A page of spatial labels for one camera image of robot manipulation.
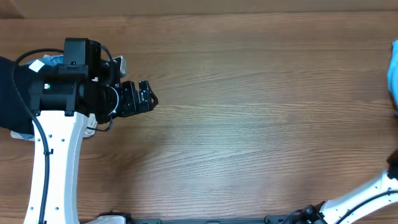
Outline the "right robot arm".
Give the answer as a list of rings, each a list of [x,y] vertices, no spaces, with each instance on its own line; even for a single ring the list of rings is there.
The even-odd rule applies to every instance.
[[[354,223],[380,208],[397,202],[397,159],[377,177],[346,195],[321,203],[301,214],[297,223]]]

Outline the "light blue t-shirt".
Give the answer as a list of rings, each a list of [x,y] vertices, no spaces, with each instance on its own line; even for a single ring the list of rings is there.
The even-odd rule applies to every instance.
[[[392,55],[387,71],[388,90],[397,116],[397,40],[392,42]]]

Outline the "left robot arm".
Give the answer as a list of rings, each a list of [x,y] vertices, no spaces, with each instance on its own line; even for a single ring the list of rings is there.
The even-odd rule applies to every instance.
[[[67,38],[61,63],[30,65],[35,151],[26,223],[78,222],[78,165],[91,115],[112,126],[118,117],[146,113],[158,104],[147,81],[122,82],[124,60],[102,59],[105,51],[97,41]]]

